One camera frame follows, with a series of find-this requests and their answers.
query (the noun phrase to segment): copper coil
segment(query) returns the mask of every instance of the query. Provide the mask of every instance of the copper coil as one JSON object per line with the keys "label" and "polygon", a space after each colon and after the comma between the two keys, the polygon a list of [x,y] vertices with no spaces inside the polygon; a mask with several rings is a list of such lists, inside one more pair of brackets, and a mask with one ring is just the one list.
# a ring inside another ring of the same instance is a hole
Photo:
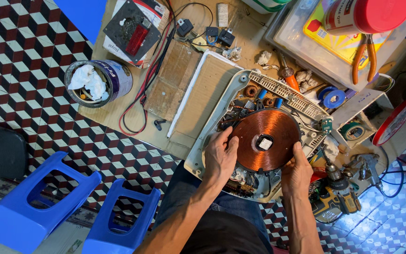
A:
{"label": "copper coil", "polygon": [[247,85],[244,89],[244,95],[253,98],[258,93],[258,87],[254,85]]}
{"label": "copper coil", "polygon": [[266,106],[266,107],[272,107],[273,101],[272,101],[271,98],[265,98],[265,99],[262,101],[262,104],[263,104],[264,106]]}
{"label": "copper coil", "polygon": [[[254,172],[268,172],[284,166],[292,157],[292,147],[300,140],[295,119],[277,108],[266,108],[247,115],[233,130],[239,138],[237,161]],[[272,145],[264,150],[258,142],[267,137]]]}

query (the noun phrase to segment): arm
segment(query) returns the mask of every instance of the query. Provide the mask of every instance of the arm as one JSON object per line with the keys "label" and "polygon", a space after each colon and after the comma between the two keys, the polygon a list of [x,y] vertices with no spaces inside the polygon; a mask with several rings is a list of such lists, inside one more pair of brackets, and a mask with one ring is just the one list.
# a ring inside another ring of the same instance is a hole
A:
{"label": "arm", "polygon": [[323,253],[316,230],[308,187],[313,168],[302,151],[300,142],[293,148],[294,159],[283,169],[282,191],[289,227],[290,253]]}
{"label": "arm", "polygon": [[153,233],[136,249],[138,253],[179,253],[208,207],[233,172],[237,159],[238,137],[230,140],[228,136],[233,128],[216,133],[206,147],[206,169],[203,181],[189,201],[170,218],[157,227]]}

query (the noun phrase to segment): jeans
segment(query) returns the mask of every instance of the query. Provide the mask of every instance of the jeans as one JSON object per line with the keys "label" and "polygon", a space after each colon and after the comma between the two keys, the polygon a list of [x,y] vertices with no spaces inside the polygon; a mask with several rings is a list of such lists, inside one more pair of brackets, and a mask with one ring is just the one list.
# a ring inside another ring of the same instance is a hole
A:
{"label": "jeans", "polygon": [[[158,227],[175,211],[186,204],[200,186],[200,183],[201,180],[187,171],[184,168],[184,161],[181,161],[167,186],[153,229]],[[262,234],[264,234],[266,239],[269,239],[266,225],[264,224],[261,210],[259,209],[259,203],[255,201],[238,198],[231,194],[220,192],[214,202],[209,206],[208,210],[224,211],[242,217],[252,223]]]}

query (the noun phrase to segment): blue tape roll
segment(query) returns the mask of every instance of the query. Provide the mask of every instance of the blue tape roll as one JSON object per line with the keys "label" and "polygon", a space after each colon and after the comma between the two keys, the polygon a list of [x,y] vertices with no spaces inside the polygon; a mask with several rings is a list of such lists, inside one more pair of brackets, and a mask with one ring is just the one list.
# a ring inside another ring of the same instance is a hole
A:
{"label": "blue tape roll", "polygon": [[319,95],[317,96],[318,100],[324,100],[324,95],[328,92],[334,91],[334,90],[338,90],[336,87],[334,86],[329,86],[327,88],[324,88]]}
{"label": "blue tape roll", "polygon": [[336,108],[341,106],[341,104],[346,99],[346,93],[342,90],[334,90],[328,93],[324,99],[324,106],[328,108]]}
{"label": "blue tape roll", "polygon": [[266,96],[266,94],[267,94],[267,90],[262,89],[261,92],[259,92],[259,94],[258,94],[258,99],[263,99],[264,96]]}
{"label": "blue tape roll", "polygon": [[283,99],[282,99],[282,98],[276,98],[276,99],[275,99],[275,107],[276,107],[276,108],[280,108],[282,103],[283,103]]}

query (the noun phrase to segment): black shirt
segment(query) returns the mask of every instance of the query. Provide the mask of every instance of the black shirt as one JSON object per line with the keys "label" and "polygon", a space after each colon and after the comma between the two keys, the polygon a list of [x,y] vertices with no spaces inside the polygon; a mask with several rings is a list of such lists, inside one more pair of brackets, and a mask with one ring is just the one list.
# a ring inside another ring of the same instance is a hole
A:
{"label": "black shirt", "polygon": [[206,211],[181,253],[273,254],[266,237],[242,217]]}

